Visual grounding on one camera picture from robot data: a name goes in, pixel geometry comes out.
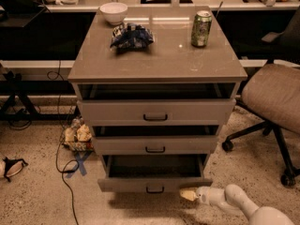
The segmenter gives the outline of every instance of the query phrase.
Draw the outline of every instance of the white bowl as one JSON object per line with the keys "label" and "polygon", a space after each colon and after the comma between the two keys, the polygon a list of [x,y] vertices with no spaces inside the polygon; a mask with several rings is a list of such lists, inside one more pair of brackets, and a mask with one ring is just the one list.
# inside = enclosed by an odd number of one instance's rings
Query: white bowl
{"label": "white bowl", "polygon": [[100,7],[105,20],[111,25],[119,25],[128,15],[128,6],[122,3],[111,2]]}

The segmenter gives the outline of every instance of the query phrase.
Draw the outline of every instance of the green can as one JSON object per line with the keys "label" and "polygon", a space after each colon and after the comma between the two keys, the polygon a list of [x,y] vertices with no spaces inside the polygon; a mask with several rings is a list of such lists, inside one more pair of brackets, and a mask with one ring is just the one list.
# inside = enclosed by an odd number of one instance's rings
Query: green can
{"label": "green can", "polygon": [[193,30],[191,32],[191,44],[195,47],[207,45],[212,16],[209,11],[201,10],[195,15]]}

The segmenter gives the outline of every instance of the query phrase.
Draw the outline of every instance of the floor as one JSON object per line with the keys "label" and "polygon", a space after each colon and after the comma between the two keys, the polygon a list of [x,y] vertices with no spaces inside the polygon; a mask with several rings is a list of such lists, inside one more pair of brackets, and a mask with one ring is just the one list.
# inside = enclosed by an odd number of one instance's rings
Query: floor
{"label": "floor", "polygon": [[[221,131],[219,141],[224,141],[228,134],[258,120],[244,110],[235,108],[229,123]],[[243,216],[225,214],[199,201],[189,202],[181,198],[179,193],[102,192],[98,179],[103,178],[105,173],[97,155],[84,152],[75,154],[59,145],[67,123],[33,121],[27,128],[17,127],[19,125],[21,122],[14,125],[0,122],[1,154],[8,158],[24,158],[29,164],[11,177],[11,183],[0,179],[1,224],[76,224],[72,204],[80,225],[248,224]],[[297,146],[300,139],[287,131],[284,131],[284,135],[294,165],[300,167],[300,147]],[[225,188],[229,184],[236,184],[259,206],[276,207],[294,224],[300,224],[300,181],[297,178],[293,188],[285,188],[280,184],[284,164],[273,133],[263,137],[256,132],[236,139],[231,153],[225,153],[220,142],[204,171],[205,176],[213,179],[212,187]],[[72,169],[75,163],[70,161],[75,156],[82,158],[81,168],[62,176],[56,169],[56,162],[60,171],[65,166],[67,170]]]}

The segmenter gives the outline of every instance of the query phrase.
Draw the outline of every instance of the drawer handle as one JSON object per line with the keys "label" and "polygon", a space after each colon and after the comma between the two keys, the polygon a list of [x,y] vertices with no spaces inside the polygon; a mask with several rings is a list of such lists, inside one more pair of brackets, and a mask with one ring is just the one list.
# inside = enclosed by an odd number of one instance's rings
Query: drawer handle
{"label": "drawer handle", "polygon": [[161,187],[161,191],[151,191],[148,187],[146,187],[146,192],[151,194],[163,193],[165,191],[165,187]]}
{"label": "drawer handle", "polygon": [[147,146],[144,148],[149,154],[162,154],[166,151],[166,147],[163,146],[162,149],[149,149]]}
{"label": "drawer handle", "polygon": [[143,115],[143,120],[144,121],[147,121],[147,122],[163,122],[163,121],[166,121],[168,120],[168,114],[164,114],[163,117],[151,117],[151,116],[147,116],[146,114]]}

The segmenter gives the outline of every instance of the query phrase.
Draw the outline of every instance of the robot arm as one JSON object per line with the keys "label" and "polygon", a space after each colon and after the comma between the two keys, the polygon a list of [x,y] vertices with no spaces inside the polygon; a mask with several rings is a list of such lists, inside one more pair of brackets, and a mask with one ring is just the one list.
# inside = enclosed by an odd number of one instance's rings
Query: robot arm
{"label": "robot arm", "polygon": [[214,205],[231,215],[245,215],[249,225],[294,225],[282,212],[273,207],[259,207],[237,185],[225,189],[213,187],[191,187],[180,190],[180,195],[190,201]]}

